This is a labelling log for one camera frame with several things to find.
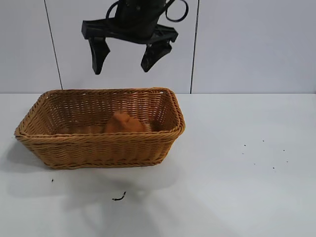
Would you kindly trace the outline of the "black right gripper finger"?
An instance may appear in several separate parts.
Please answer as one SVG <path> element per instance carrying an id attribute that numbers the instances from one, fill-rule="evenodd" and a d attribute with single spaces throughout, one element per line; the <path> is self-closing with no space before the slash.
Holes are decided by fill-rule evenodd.
<path id="1" fill-rule="evenodd" d="M 159 61 L 162 57 L 169 54 L 172 50 L 172 46 L 169 41 L 157 41 L 152 44 L 148 44 L 141 60 L 141 68 L 146 73 L 153 65 Z"/>
<path id="2" fill-rule="evenodd" d="M 110 49 L 106 43 L 105 37 L 94 37 L 88 39 L 91 55 L 92 55 L 92 68 L 96 75 L 101 74 L 104 61 Z"/>

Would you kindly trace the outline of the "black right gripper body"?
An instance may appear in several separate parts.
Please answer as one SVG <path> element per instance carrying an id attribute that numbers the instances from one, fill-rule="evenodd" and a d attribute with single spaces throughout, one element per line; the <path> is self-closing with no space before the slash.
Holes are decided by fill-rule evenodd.
<path id="1" fill-rule="evenodd" d="M 118 0 L 109 7 L 104 19 L 84 20 L 81 33 L 86 40 L 115 38 L 137 44 L 175 42 L 177 31 L 158 24 L 160 16 L 173 3 L 172 0 Z"/>

